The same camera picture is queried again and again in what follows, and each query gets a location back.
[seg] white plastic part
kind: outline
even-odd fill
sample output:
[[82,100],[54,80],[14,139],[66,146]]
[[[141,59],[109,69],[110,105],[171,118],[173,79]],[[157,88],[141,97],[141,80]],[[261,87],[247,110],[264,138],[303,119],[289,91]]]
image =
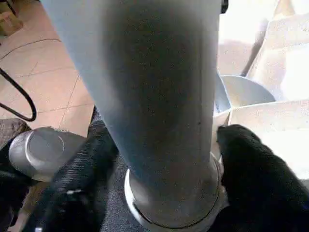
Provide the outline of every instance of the white plastic part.
[[221,76],[232,108],[275,102],[274,96],[262,85],[241,76]]

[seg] beige floor tile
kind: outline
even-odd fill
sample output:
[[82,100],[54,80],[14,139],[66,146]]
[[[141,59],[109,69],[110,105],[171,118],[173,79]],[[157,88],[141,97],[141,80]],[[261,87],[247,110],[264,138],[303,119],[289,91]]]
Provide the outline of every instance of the beige floor tile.
[[[38,112],[66,108],[78,73],[74,69],[59,69],[30,75],[25,85],[25,91],[33,99]],[[20,94],[11,106],[23,114],[31,114],[26,99]]]
[[85,85],[83,84],[83,80],[81,79],[81,77],[79,77],[72,93],[69,107],[90,104],[93,104],[93,100],[89,95]]
[[25,52],[13,52],[1,60],[0,67],[12,78],[28,76],[38,63],[44,49],[32,49]]
[[32,73],[42,73],[60,68],[74,68],[65,47],[61,43],[55,43],[46,48],[37,66]]
[[32,129],[39,127],[53,127],[58,129],[65,111],[66,109],[60,109],[38,113],[36,120],[34,122],[27,122],[27,124]]
[[[19,85],[24,85],[26,83],[27,77],[17,78],[15,81]],[[6,81],[2,76],[0,76],[0,102],[7,103],[12,102],[18,95],[18,90],[13,87],[8,81]]]
[[93,107],[93,105],[82,105],[68,108],[59,128],[86,137]]

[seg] gray fabric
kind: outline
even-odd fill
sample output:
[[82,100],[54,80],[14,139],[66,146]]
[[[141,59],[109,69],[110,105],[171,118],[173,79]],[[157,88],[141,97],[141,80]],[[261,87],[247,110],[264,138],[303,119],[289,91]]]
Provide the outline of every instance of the gray fabric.
[[146,232],[132,216],[126,204],[124,182],[127,166],[118,157],[108,188],[107,212],[101,232]]

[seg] gloved hand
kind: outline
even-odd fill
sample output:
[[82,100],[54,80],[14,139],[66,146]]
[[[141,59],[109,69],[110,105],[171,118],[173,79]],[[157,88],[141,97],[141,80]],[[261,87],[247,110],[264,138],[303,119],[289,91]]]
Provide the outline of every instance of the gloved hand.
[[211,231],[308,231],[309,193],[287,164],[241,125],[220,127],[217,138],[230,206]]
[[107,129],[91,130],[79,152],[44,191],[24,232],[99,232],[118,150]]

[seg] cardboard box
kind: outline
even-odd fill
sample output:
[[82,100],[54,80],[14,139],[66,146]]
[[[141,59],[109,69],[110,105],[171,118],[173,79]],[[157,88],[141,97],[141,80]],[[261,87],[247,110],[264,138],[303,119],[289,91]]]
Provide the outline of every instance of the cardboard box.
[[23,27],[23,23],[12,13],[0,14],[0,35],[12,35]]

